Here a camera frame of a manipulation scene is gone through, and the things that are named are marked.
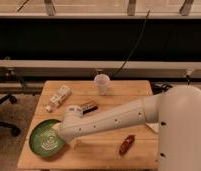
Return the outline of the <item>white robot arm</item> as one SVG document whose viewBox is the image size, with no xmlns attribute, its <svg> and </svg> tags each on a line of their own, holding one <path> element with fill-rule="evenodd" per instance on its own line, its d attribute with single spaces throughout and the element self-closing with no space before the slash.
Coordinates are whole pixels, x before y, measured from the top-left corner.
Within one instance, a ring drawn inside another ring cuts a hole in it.
<svg viewBox="0 0 201 171">
<path fill-rule="evenodd" d="M 178 85 L 84 117 L 67 108 L 58 134 L 65 141 L 142 124 L 158 129 L 158 171 L 201 171 L 201 89 Z"/>
</svg>

